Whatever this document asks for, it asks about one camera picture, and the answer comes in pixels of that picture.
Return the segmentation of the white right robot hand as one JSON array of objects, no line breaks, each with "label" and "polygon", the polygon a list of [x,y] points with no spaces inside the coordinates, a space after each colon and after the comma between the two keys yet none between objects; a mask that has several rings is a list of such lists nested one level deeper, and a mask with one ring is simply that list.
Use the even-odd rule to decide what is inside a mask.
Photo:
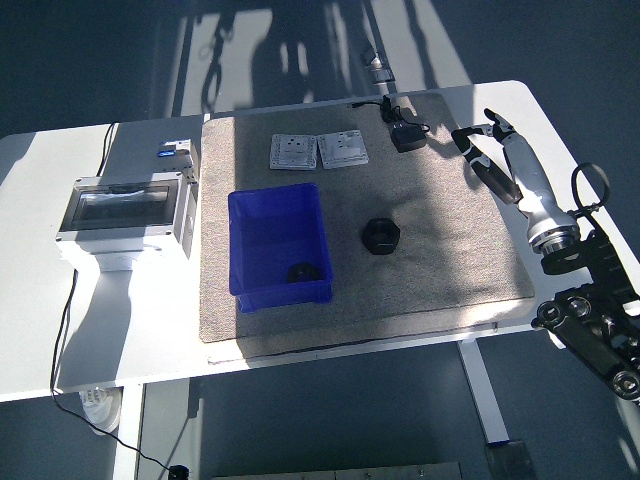
[{"label": "white right robot hand", "polygon": [[[484,110],[488,124],[451,133],[476,176],[507,205],[514,204],[528,220],[528,241],[534,245],[555,231],[570,231],[576,222],[560,209],[546,173],[528,141],[501,115]],[[470,137],[484,135],[502,145],[507,171],[474,145]]]}]

